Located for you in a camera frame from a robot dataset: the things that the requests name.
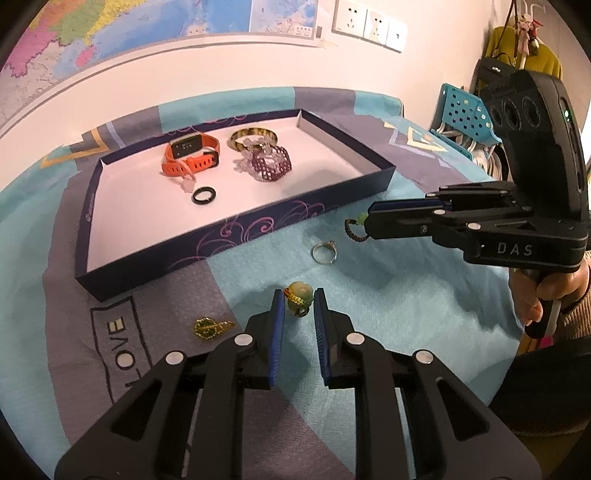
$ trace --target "wall socket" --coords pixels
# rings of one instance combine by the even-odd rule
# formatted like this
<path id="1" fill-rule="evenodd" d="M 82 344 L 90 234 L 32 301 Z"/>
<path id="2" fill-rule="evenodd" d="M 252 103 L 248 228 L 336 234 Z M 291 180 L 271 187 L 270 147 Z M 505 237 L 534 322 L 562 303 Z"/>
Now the wall socket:
<path id="1" fill-rule="evenodd" d="M 333 31 L 353 37 L 363 37 L 368 9 L 348 0 L 339 0 L 335 8 Z"/>
<path id="2" fill-rule="evenodd" d="M 404 47 L 406 46 L 407 36 L 407 25 L 391 18 L 388 27 L 388 36 L 386 38 L 386 46 L 392 50 L 403 52 Z"/>
<path id="3" fill-rule="evenodd" d="M 388 17 L 377 12 L 368 11 L 363 37 L 374 43 L 386 45 L 389 23 L 390 19 Z"/>

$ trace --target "blue rack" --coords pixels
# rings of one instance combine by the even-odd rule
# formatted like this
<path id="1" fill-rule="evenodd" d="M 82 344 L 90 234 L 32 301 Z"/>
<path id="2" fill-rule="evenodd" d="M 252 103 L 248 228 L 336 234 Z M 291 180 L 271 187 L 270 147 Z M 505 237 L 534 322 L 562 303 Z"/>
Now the blue rack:
<path id="1" fill-rule="evenodd" d="M 488 151 L 501 143 L 501 139 L 493 132 L 491 117 L 482 100 L 448 83 L 441 86 L 433 122 L 433 126 L 437 125 L 439 127 L 432 128 L 431 133 L 470 160 L 473 160 L 471 152 L 477 143 L 487 147 Z M 472 144 L 466 149 L 448 138 L 444 134 L 446 131 L 460 132 L 470 138 Z"/>

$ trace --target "camera lens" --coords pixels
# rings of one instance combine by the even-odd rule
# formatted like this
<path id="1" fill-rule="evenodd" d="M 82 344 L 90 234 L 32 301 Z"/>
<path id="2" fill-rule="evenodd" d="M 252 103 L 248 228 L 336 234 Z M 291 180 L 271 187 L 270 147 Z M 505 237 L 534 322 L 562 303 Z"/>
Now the camera lens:
<path id="1" fill-rule="evenodd" d="M 491 118 L 496 126 L 501 127 L 503 125 L 503 117 L 501 117 L 501 113 L 496 106 L 491 106 Z"/>
<path id="2" fill-rule="evenodd" d="M 521 102 L 521 107 L 525 113 L 527 122 L 534 128 L 540 126 L 540 111 L 530 97 L 524 97 Z"/>
<path id="3" fill-rule="evenodd" d="M 519 112 L 517 107 L 510 100 L 503 102 L 503 113 L 505 114 L 505 120 L 513 130 L 519 130 L 521 127 L 521 120 L 519 119 Z"/>

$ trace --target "navy blue box edge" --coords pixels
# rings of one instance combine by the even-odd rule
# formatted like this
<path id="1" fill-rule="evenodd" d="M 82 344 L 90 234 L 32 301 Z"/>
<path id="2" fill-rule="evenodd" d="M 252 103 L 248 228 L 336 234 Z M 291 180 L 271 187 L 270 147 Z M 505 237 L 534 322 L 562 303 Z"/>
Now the navy blue box edge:
<path id="1" fill-rule="evenodd" d="M 306 121 L 337 138 L 376 165 L 380 170 L 369 175 L 313 190 L 303 195 L 263 205 L 234 218 L 220 220 L 215 224 L 152 245 L 88 272 L 86 268 L 94 197 L 102 172 L 102 162 L 100 161 L 90 180 L 80 218 L 74 268 L 76 280 L 97 300 L 106 301 L 174 270 L 204 260 L 227 248 L 235 247 L 266 233 L 274 232 L 337 207 L 369 198 L 388 188 L 396 169 L 395 165 L 339 128 L 305 110 L 255 113 L 238 119 L 224 119 L 215 123 L 209 122 L 193 126 L 191 129 L 205 132 L 224 128 L 227 126 L 223 124 L 224 121 L 232 121 L 231 125 L 240 125 L 267 119 L 289 118 L 296 116 L 300 112 L 302 118 Z M 105 164 L 112 163 L 147 148 L 166 143 L 171 138 L 185 135 L 187 131 L 188 129 L 183 129 L 182 131 L 148 138 L 122 148 L 121 150 L 125 150 L 125 154 L 121 154 L 121 150 L 118 150 L 106 155 L 102 161 Z"/>

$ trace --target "person's finger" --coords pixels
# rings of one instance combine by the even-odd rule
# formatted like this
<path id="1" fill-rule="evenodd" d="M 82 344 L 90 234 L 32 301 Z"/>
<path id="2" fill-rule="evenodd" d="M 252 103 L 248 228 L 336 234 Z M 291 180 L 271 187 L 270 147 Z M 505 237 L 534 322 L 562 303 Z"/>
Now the person's finger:
<path id="1" fill-rule="evenodd" d="M 563 303 L 577 301 L 587 291 L 589 284 L 589 265 L 582 262 L 574 273 L 554 273 L 548 275 L 537 287 L 537 295 L 542 300 L 563 299 Z"/>
<path id="2" fill-rule="evenodd" d="M 558 300 L 577 289 L 574 273 L 552 273 L 537 287 L 537 295 L 542 300 Z"/>
<path id="3" fill-rule="evenodd" d="M 525 275 L 521 270 L 515 270 L 509 275 L 509 288 L 514 303 L 524 302 L 530 307 L 540 303 L 536 288 L 537 283 Z"/>
<path id="4" fill-rule="evenodd" d="M 539 322 L 542 319 L 543 310 L 540 302 L 533 307 L 524 302 L 514 302 L 514 304 L 515 315 L 524 326 L 527 327 L 533 322 Z"/>

